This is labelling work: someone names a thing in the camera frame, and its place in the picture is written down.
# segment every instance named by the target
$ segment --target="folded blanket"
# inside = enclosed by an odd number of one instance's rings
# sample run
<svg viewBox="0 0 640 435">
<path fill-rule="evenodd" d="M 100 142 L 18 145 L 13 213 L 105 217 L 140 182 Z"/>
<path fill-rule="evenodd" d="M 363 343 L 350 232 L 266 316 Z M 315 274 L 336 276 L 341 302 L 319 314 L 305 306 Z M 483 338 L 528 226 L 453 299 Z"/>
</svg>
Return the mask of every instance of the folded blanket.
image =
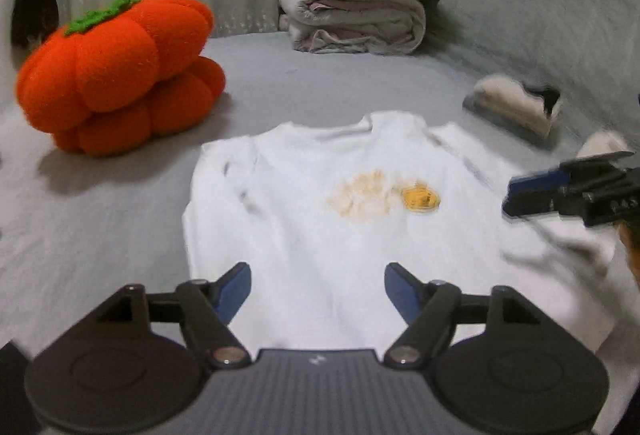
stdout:
<svg viewBox="0 0 640 435">
<path fill-rule="evenodd" d="M 418 0 L 279 0 L 303 52 L 409 54 L 424 38 Z"/>
</svg>

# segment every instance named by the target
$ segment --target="bed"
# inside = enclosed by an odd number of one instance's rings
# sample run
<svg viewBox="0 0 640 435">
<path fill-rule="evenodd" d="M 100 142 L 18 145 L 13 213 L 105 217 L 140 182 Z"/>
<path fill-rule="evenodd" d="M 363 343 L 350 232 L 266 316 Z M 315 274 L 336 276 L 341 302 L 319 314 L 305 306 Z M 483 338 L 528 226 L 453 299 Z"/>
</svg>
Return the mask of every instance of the bed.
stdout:
<svg viewBox="0 0 640 435">
<path fill-rule="evenodd" d="M 408 57 L 305 54 L 284 33 L 210 40 L 204 55 L 225 69 L 228 90 L 207 121 L 105 160 L 55 150 L 15 105 L 2 106 L 0 345 L 17 339 L 36 354 L 126 283 L 153 292 L 187 280 L 181 218 L 206 142 L 287 121 L 326 128 L 405 110 L 431 126 L 457 123 L 524 170 L 572 157 L 602 126 L 638 146 L 639 10 L 640 0 L 441 0 L 427 40 Z M 463 110 L 478 78 L 497 70 L 565 89 L 555 149 L 532 150 Z M 597 293 L 621 310 L 640 303 L 622 247 Z M 621 320 L 598 352 L 612 383 L 596 425 L 602 435 L 640 376 L 637 321 Z"/>
</svg>

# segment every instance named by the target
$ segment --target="green stem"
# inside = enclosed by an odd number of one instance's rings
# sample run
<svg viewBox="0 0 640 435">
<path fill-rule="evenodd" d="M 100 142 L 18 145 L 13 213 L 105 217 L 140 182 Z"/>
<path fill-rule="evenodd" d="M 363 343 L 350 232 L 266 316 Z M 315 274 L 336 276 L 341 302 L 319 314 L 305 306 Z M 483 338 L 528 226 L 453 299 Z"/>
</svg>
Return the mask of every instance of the green stem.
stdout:
<svg viewBox="0 0 640 435">
<path fill-rule="evenodd" d="M 80 19 L 74 20 L 69 24 L 65 31 L 65 36 L 71 34 L 85 34 L 96 25 L 104 23 L 116 16 L 126 12 L 140 0 L 115 0 L 108 9 L 90 10 Z"/>
</svg>

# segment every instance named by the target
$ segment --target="wrinkled fabric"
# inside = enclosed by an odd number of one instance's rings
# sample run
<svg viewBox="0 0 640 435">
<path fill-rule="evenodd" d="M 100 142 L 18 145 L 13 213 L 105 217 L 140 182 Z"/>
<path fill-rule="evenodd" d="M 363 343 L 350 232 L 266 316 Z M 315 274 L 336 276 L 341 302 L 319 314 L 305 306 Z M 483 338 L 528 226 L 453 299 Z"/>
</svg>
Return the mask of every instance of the wrinkled fabric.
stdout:
<svg viewBox="0 0 640 435">
<path fill-rule="evenodd" d="M 430 128 L 399 111 L 211 142 L 183 217 L 191 277 L 211 281 L 232 260 L 250 264 L 252 293 L 234 332 L 253 354 L 273 347 L 384 354 L 406 327 L 384 290 L 392 261 L 471 294 L 510 285 L 596 351 L 616 318 L 583 279 L 596 280 L 597 264 L 608 265 L 615 234 L 558 216 L 535 226 L 508 221 L 501 203 L 516 174 L 457 125 Z M 439 205 L 411 208 L 404 190 L 416 184 Z M 556 248 L 561 243 L 600 259 L 578 261 Z M 454 341 L 470 334 L 460 329 Z"/>
<path fill-rule="evenodd" d="M 418 0 L 279 0 L 301 52 L 409 54 L 425 31 Z"/>
</svg>

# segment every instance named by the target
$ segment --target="shirt sleeve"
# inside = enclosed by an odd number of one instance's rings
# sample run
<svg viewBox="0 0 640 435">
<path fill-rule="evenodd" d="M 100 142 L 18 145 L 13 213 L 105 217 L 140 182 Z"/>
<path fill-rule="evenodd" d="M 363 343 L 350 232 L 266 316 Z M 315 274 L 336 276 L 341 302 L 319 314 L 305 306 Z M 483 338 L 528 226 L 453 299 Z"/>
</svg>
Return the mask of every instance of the shirt sleeve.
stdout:
<svg viewBox="0 0 640 435">
<path fill-rule="evenodd" d="M 426 135 L 441 142 L 451 154 L 459 157 L 465 167 L 500 198 L 505 198 L 512 177 L 525 174 L 521 168 L 489 150 L 455 123 L 430 128 Z M 600 276 L 606 274 L 618 243 L 613 227 L 587 229 L 579 219 L 557 214 L 532 217 L 528 222 L 551 245 L 569 253 L 583 253 L 591 260 L 592 269 Z"/>
<path fill-rule="evenodd" d="M 242 260 L 243 233 L 251 226 L 242 194 L 256 161 L 250 137 L 202 147 L 182 218 L 191 277 L 213 281 Z"/>
</svg>

